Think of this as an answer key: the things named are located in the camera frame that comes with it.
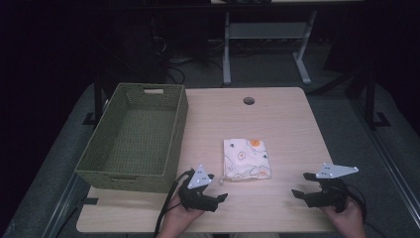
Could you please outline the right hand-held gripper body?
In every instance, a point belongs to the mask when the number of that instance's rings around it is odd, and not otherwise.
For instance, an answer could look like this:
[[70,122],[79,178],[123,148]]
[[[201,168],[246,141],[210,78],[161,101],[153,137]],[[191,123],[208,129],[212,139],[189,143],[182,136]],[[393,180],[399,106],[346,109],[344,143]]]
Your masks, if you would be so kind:
[[337,212],[342,212],[346,209],[348,197],[360,202],[353,193],[349,192],[347,184],[342,180],[342,177],[355,174],[358,171],[358,167],[323,163],[320,170],[315,173],[321,190],[309,193],[310,198],[306,199],[306,204],[309,207],[334,206]]

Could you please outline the black metal stand post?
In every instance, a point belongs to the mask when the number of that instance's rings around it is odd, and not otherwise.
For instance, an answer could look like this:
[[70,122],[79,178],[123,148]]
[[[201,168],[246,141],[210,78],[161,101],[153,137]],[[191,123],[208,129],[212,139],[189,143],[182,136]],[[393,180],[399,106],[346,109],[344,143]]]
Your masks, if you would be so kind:
[[375,130],[378,127],[389,127],[389,121],[382,112],[378,112],[374,109],[374,103],[375,78],[370,71],[366,80],[365,120],[372,130]]
[[93,83],[94,89],[94,111],[86,114],[83,125],[97,126],[99,123],[108,99],[106,91],[106,80],[103,76],[97,76]]

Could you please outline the person's left hand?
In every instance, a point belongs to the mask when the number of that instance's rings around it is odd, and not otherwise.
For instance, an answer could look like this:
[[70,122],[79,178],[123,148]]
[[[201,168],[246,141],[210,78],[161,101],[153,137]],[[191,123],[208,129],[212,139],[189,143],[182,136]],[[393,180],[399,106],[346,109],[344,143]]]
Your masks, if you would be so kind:
[[170,200],[168,206],[169,211],[164,215],[163,223],[157,238],[178,238],[194,220],[204,213],[204,210],[185,209],[180,204],[178,195],[175,195]]

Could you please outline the aluminium floor rail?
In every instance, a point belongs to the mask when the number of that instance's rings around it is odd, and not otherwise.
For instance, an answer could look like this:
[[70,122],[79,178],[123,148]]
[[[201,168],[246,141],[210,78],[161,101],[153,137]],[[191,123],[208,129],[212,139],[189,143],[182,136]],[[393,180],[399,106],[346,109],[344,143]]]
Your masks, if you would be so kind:
[[420,200],[415,196],[415,193],[411,189],[401,170],[391,156],[391,153],[385,147],[383,140],[377,132],[378,128],[386,126],[384,119],[381,119],[379,122],[370,123],[365,116],[365,110],[358,101],[352,100],[350,104],[355,111],[355,114],[361,120],[361,123],[363,124],[367,135],[370,137],[372,143],[374,144],[375,149],[379,153],[384,169],[388,173],[388,176],[390,177],[395,189],[400,195],[406,209],[408,210],[417,228],[420,230]]
[[74,196],[79,186],[79,176],[73,174],[63,193],[61,194],[57,204],[55,205],[52,216],[47,223],[42,238],[57,238],[59,231],[64,227],[64,223],[74,210]]

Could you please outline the white patterned cloth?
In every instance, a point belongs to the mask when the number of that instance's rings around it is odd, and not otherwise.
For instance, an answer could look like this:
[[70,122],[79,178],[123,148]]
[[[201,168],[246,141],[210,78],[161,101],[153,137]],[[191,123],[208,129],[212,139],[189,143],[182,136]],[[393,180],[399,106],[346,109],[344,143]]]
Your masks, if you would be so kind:
[[269,155],[265,144],[257,139],[227,139],[223,142],[224,181],[271,179]]

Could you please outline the green woven basket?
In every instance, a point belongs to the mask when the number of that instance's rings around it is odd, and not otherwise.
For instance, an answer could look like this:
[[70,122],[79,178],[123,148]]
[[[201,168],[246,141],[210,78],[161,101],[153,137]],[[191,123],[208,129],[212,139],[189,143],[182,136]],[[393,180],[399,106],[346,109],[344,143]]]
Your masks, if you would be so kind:
[[75,172],[95,188],[169,192],[187,112],[182,85],[119,84]]

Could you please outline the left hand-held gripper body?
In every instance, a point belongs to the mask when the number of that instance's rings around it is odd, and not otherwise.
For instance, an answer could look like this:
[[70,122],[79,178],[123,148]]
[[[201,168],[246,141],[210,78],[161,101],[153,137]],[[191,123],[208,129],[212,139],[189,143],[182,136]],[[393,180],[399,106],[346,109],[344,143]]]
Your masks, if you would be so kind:
[[182,183],[178,190],[180,202],[185,209],[199,209],[214,212],[218,208],[216,197],[203,193],[204,189],[211,183],[207,180],[207,173],[202,165],[196,170],[188,173],[188,178]]

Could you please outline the person's right hand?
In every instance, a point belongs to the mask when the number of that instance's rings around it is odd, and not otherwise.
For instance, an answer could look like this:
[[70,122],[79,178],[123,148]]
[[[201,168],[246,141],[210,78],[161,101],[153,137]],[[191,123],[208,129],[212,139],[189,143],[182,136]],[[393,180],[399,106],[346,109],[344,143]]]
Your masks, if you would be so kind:
[[353,199],[347,199],[346,209],[340,213],[332,206],[320,207],[320,210],[344,238],[367,238],[362,209]]

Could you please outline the grey metal desk frame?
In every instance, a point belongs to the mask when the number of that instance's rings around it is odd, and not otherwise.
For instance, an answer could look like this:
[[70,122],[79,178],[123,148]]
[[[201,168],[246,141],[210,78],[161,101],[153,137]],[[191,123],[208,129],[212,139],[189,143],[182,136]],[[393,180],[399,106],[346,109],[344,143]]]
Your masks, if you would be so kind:
[[291,23],[232,23],[230,13],[225,14],[224,54],[222,59],[223,83],[230,85],[230,42],[232,40],[300,40],[301,46],[292,54],[300,78],[304,84],[310,84],[311,78],[303,62],[317,11],[312,10],[306,22]]

